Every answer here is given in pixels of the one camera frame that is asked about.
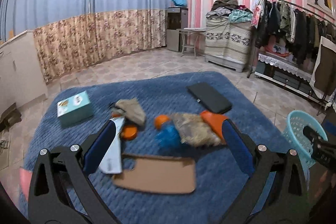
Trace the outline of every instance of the floral curtain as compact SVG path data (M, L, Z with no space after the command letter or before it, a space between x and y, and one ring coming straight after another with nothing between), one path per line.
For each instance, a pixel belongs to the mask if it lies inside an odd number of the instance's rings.
M35 29L45 81L119 54L165 46L166 10L80 15Z

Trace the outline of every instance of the blue laundry basket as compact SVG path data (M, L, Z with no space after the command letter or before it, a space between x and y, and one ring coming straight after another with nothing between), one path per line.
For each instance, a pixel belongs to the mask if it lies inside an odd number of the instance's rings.
M315 164L316 161L311 158L312 145L310 140L308 140L303 134L303 128L305 126L310 126L325 141L327 141L328 138L320 123L308 113L300 110L294 110L288 115L287 125L283 131L283 135L298 152L302 168L307 179L308 170Z

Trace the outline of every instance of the cardboard piece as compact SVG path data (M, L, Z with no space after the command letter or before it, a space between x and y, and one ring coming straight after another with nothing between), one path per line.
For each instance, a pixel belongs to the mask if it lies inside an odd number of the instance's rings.
M122 157L134 159L135 165L112 177L116 186L159 194L189 194L195 190L196 169L191 158L133 154Z

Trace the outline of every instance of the orange ball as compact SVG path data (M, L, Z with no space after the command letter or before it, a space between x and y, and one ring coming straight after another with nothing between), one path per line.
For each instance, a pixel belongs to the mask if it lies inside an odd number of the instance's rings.
M170 118L167 115L159 115L154 120L154 125L157 130L161 129L163 123L170 121Z
M134 125L124 126L123 131L121 133L121 137L125 140L131 141L137 137L138 128Z

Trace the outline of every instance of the lace tablecloth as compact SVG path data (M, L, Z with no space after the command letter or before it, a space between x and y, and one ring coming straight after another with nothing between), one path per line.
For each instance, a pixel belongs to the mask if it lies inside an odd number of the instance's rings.
M291 65L288 61L286 62L286 61L280 60L280 59L278 59L276 57L267 55L264 52L260 52L259 53L258 59L261 62L265 62L266 64L270 64L271 66L280 68L282 70L286 70L286 71L290 72L291 74L299 76L300 78L302 78L302 79L304 79L304 80L306 80L308 82L311 79L311 74L310 73L305 72L305 71L299 69L295 65Z

